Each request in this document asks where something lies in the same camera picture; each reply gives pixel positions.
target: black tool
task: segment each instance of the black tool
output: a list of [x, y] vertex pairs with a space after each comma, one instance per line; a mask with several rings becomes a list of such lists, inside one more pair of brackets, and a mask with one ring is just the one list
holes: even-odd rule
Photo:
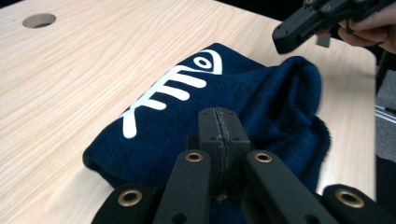
[[362, 21], [395, 0], [304, 0], [303, 6], [278, 25], [273, 40], [279, 54], [289, 53], [302, 45], [319, 29], [331, 29], [339, 21]]
[[206, 224], [210, 198], [241, 199], [247, 223], [396, 223], [357, 189], [310, 192], [280, 158], [254, 149], [233, 111], [211, 107], [199, 114], [199, 136], [190, 136], [167, 184], [115, 189], [93, 224]]

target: human hand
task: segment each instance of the human hand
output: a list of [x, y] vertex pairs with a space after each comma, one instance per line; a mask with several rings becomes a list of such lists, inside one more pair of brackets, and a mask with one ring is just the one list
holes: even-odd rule
[[340, 22], [338, 34], [352, 46], [369, 47], [378, 45], [396, 54], [396, 2], [375, 12], [363, 21], [349, 21], [353, 34], [347, 34], [347, 23]]

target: wood grain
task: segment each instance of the wood grain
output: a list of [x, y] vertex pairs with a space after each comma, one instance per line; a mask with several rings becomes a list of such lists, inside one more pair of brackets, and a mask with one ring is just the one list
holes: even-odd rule
[[[51, 13], [56, 22], [22, 21]], [[22, 1], [0, 10], [0, 223], [89, 223], [112, 188], [81, 160], [111, 121], [176, 63], [219, 42], [264, 65], [291, 55], [323, 76], [332, 133], [318, 192], [375, 196], [375, 57], [333, 40], [279, 56], [278, 25], [214, 1]]]

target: navy blue towel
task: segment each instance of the navy blue towel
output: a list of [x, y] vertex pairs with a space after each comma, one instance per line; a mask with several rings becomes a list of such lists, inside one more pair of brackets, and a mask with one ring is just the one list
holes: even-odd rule
[[[274, 152], [314, 191], [330, 145], [315, 115], [320, 89], [318, 69], [302, 57], [266, 67], [213, 44], [177, 64], [109, 124], [83, 161], [113, 187], [162, 184], [187, 136], [198, 134], [199, 111], [220, 106], [237, 113], [256, 148]], [[211, 204], [211, 222], [237, 223], [237, 205], [223, 206]]]

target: white fish bone print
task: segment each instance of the white fish bone print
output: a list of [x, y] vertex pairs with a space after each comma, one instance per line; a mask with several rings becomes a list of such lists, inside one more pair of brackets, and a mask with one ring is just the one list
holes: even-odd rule
[[206, 86], [205, 80], [197, 77], [186, 76], [181, 73], [183, 71], [189, 71], [189, 72], [208, 73], [212, 75], [222, 74], [222, 61], [220, 55], [211, 49], [204, 49], [200, 52], [209, 53], [212, 56], [213, 64], [204, 57], [194, 58], [193, 59], [194, 63], [198, 67], [201, 67], [203, 69], [212, 68], [212, 71], [208, 72], [204, 70], [197, 70], [185, 65], [177, 65], [174, 68], [172, 68], [168, 73], [166, 73], [162, 78], [160, 78], [147, 92], [145, 92], [145, 94], [143, 94], [133, 105], [131, 105], [127, 111], [125, 111], [120, 116], [120, 119], [123, 118], [122, 132], [125, 138], [134, 138], [137, 134], [134, 111], [139, 106], [147, 106], [149, 108], [156, 110], [164, 110], [166, 108], [165, 103], [150, 99], [155, 92], [161, 92], [164, 94], [171, 95], [173, 97], [176, 97], [180, 101], [189, 100], [190, 94], [188, 92], [177, 88], [165, 86], [164, 84], [168, 80], [182, 82], [187, 85], [193, 86], [195, 88], [204, 88]]

